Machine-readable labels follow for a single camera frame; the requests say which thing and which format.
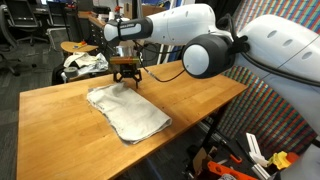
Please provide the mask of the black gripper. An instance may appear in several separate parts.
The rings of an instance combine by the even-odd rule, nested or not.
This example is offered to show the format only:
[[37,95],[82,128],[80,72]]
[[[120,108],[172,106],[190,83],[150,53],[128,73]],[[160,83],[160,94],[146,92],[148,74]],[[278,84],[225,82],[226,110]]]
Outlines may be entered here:
[[120,70],[113,73],[113,80],[119,83],[123,78],[133,78],[136,89],[139,88],[139,82],[142,80],[141,71],[135,64],[122,64]]

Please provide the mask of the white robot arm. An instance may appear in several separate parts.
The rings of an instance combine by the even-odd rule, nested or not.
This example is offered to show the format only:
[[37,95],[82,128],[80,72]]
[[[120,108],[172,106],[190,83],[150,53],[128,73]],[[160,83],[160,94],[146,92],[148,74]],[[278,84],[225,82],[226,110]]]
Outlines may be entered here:
[[183,67],[194,78],[244,66],[320,133],[320,36],[298,23],[267,14],[236,33],[218,27],[209,5],[190,4],[139,19],[110,20],[104,38],[181,45]]

